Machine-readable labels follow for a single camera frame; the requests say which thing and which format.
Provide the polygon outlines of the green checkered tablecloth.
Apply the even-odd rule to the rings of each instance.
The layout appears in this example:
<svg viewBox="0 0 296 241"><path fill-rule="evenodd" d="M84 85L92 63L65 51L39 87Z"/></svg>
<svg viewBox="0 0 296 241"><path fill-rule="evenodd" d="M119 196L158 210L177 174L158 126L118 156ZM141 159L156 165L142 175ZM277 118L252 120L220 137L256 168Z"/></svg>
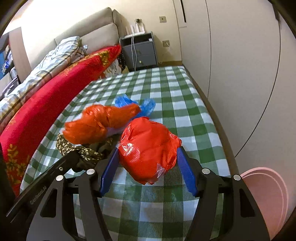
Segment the green checkered tablecloth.
<svg viewBox="0 0 296 241"><path fill-rule="evenodd" d="M140 70L96 80L87 85L60 113L36 149L21 183L25 190L61 157L57 135L93 104L114 105L126 95L156 106L152 121L162 123L182 140L187 154L220 176L230 170L212 118L184 67ZM113 240L183 240L198 200L188 192L178 166L152 184L141 185L122 166L116 170L109 192L99 200Z"/></svg>

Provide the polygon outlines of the pink plastic bin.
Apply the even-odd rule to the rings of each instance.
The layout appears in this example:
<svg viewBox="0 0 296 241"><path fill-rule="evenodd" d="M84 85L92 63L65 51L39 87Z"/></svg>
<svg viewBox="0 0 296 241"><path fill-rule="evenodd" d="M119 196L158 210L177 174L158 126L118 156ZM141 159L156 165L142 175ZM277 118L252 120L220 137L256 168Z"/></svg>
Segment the pink plastic bin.
<svg viewBox="0 0 296 241"><path fill-rule="evenodd" d="M287 217L288 192L283 178L266 167L250 169L240 176L262 213L270 238L274 238Z"/></svg>

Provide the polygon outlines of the white knitted cloth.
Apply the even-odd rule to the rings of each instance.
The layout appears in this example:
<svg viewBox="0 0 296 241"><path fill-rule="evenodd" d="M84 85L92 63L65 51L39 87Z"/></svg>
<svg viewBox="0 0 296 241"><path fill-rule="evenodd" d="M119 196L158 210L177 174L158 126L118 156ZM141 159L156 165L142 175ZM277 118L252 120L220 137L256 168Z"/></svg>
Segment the white knitted cloth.
<svg viewBox="0 0 296 241"><path fill-rule="evenodd" d="M126 123L120 118L121 109L101 104L91 105L82 111L81 118L75 121L75 130L81 128L92 138L104 138L119 133Z"/></svg>

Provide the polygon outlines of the shelf with storage boxes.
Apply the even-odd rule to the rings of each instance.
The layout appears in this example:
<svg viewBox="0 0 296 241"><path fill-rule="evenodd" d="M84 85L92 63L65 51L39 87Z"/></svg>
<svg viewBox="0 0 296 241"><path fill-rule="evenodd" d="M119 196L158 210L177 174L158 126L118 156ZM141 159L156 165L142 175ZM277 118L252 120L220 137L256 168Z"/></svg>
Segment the shelf with storage boxes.
<svg viewBox="0 0 296 241"><path fill-rule="evenodd" d="M9 44L9 33L1 36L1 100L8 96L21 82L19 80Z"/></svg>

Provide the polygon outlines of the plaid blue quilt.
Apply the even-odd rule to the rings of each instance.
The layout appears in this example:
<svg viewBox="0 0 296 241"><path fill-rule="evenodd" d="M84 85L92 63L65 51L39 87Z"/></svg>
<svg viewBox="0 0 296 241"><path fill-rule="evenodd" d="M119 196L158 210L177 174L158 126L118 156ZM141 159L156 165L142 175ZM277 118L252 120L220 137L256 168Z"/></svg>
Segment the plaid blue quilt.
<svg viewBox="0 0 296 241"><path fill-rule="evenodd" d="M80 37L74 36L49 51L23 83L1 100L1 132L30 97L69 65L84 58L87 49Z"/></svg>

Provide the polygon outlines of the beige padded headboard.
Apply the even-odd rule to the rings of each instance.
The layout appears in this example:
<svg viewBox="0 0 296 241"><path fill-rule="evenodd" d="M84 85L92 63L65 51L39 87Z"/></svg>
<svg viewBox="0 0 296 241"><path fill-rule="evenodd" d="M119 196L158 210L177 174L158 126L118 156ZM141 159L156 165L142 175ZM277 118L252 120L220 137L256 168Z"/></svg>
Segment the beige padded headboard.
<svg viewBox="0 0 296 241"><path fill-rule="evenodd" d="M78 36L86 53L91 54L102 48L114 46L126 31L122 23L122 15L117 10L104 8L79 21L55 38L57 44L68 37Z"/></svg>

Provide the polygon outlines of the grey nightstand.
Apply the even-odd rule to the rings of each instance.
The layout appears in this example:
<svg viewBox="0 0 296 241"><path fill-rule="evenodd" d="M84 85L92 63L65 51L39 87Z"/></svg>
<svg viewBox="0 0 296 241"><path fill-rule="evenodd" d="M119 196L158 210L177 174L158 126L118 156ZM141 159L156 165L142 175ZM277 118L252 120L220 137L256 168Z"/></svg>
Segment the grey nightstand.
<svg viewBox="0 0 296 241"><path fill-rule="evenodd" d="M158 66L152 32L135 37L122 37L119 39L119 43L130 72Z"/></svg>

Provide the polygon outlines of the red plastic bag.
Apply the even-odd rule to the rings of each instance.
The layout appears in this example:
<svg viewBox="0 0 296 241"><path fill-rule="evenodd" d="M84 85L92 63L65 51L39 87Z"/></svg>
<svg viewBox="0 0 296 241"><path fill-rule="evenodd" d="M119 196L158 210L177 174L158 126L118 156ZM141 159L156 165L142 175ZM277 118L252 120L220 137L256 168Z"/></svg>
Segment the red plastic bag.
<svg viewBox="0 0 296 241"><path fill-rule="evenodd" d="M120 164L138 183L154 184L177 162L181 139L149 118L132 120L121 135Z"/></svg>

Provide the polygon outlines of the orange plastic bag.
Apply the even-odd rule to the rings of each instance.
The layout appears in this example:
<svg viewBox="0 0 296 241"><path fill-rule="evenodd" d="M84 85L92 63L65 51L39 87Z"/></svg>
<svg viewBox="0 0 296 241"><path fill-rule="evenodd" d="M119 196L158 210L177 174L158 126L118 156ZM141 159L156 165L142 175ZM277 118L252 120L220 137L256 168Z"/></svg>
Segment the orange plastic bag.
<svg viewBox="0 0 296 241"><path fill-rule="evenodd" d="M129 104L121 108L96 104L82 111L78 120L65 124L64 138L77 144L92 144L101 142L107 137L109 128L119 129L140 113L140 107Z"/></svg>

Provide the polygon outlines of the upper wall switch plate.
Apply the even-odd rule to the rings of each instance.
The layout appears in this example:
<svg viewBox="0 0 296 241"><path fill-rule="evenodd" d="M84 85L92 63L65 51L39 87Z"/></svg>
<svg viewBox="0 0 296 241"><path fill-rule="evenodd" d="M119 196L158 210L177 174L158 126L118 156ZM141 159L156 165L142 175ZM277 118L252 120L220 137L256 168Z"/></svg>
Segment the upper wall switch plate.
<svg viewBox="0 0 296 241"><path fill-rule="evenodd" d="M166 23L166 22L167 22L167 19L166 19L165 16L159 16L159 21L160 21L161 23Z"/></svg>

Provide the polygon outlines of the white wifi router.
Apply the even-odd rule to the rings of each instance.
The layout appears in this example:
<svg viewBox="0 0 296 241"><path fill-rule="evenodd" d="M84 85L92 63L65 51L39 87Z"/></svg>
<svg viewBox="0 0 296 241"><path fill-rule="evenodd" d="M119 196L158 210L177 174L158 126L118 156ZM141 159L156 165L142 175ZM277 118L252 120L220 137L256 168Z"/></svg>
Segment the white wifi router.
<svg viewBox="0 0 296 241"><path fill-rule="evenodd" d="M135 23L134 25L130 25L129 27L126 26L125 30L126 30L125 38L143 35L146 32L143 23Z"/></svg>

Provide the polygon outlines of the beige wardrobe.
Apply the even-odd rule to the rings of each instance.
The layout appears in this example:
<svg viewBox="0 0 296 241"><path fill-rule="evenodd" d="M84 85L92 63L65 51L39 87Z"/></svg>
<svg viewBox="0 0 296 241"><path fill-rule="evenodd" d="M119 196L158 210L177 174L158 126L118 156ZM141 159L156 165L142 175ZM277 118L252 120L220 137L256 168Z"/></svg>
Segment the beige wardrobe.
<svg viewBox="0 0 296 241"><path fill-rule="evenodd" d="M174 1L182 61L227 135L240 172L295 184L295 38L269 1Z"/></svg>

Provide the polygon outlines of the dark floral fabric scrap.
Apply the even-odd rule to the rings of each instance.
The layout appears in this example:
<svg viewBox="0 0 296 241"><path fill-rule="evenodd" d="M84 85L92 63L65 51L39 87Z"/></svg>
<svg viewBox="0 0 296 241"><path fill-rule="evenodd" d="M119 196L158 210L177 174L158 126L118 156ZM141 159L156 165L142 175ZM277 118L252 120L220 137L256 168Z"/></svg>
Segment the dark floral fabric scrap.
<svg viewBox="0 0 296 241"><path fill-rule="evenodd" d="M56 148L62 156L69 152L76 151L79 161L72 167L74 172L86 171L93 169L101 160L106 159L112 152L119 140L119 135L107 137L102 142L74 146L59 133L57 135Z"/></svg>

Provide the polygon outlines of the blue plastic bag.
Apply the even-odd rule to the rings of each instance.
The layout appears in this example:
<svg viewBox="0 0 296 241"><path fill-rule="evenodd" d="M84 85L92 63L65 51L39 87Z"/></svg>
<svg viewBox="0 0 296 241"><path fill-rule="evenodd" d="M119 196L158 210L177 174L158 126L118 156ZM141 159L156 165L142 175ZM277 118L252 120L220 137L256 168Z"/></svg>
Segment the blue plastic bag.
<svg viewBox="0 0 296 241"><path fill-rule="evenodd" d="M156 107L155 101L151 98L147 98L141 104L139 104L137 101L131 100L126 94L117 96L114 101L115 106L118 108L133 103L140 107L140 112L135 116L135 118L149 117Z"/></svg>

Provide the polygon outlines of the red floral blanket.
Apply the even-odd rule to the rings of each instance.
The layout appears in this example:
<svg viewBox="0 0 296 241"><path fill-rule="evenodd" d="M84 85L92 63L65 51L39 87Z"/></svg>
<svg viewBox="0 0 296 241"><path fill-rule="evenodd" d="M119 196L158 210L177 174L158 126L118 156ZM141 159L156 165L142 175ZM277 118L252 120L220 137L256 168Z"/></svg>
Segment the red floral blanket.
<svg viewBox="0 0 296 241"><path fill-rule="evenodd" d="M10 120L1 134L1 148L15 196L20 193L30 159L51 125L84 87L103 76L120 53L120 45L109 46L71 64L41 87Z"/></svg>

